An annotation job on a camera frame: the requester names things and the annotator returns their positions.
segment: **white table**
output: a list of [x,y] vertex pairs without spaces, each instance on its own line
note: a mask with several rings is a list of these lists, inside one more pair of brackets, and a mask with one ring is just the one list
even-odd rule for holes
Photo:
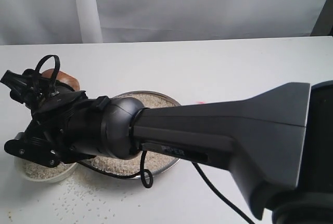
[[[61,69],[76,77],[91,98],[153,90],[181,104],[194,104],[245,99],[291,81],[316,84],[333,79],[332,37],[0,46],[0,75],[7,69],[21,73],[34,68],[47,54],[59,55]],[[44,68],[52,66],[50,61]],[[0,102],[4,144],[26,128],[30,115],[9,98],[4,85]],[[145,189],[140,181],[119,181],[86,169],[56,185],[32,183],[15,173],[13,160],[0,149],[2,224],[245,223],[186,161]],[[203,169],[222,193],[250,215],[228,172]],[[262,223],[271,223],[269,211]]]

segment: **metal bowl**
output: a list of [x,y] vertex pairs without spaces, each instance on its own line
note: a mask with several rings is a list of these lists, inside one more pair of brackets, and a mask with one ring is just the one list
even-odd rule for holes
[[[136,91],[130,91],[128,93],[122,93],[120,95],[117,95],[113,98],[122,98],[122,97],[128,97],[130,95],[135,95],[135,94],[146,94],[146,95],[151,95],[151,96],[155,96],[161,99],[164,99],[165,101],[172,103],[175,106],[180,106],[181,104],[178,103],[176,100],[174,100],[173,98],[168,97],[167,95],[164,95],[162,93],[157,93],[155,91],[148,91],[148,90],[136,90]],[[177,162],[179,162],[179,158],[175,158],[174,160],[172,160],[169,164],[167,164],[166,166],[155,170],[154,172],[151,172],[153,176],[158,175],[164,171],[167,171],[168,169],[172,168],[173,166],[176,165]],[[131,179],[140,179],[140,176],[136,176],[133,177]]]

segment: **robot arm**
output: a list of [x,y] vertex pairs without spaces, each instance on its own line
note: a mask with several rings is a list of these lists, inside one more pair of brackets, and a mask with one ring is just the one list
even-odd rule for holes
[[84,91],[27,71],[7,71],[1,82],[32,113],[25,132],[6,142],[11,155],[54,167],[95,155],[131,159],[153,151],[230,171],[257,219],[265,208],[273,210],[274,223],[289,223],[299,211],[318,220],[318,204],[333,209],[327,194],[333,177],[309,174],[333,160],[318,155],[333,146],[327,124],[333,120],[332,83],[312,89],[289,83],[243,101],[146,109],[134,98],[88,99]]

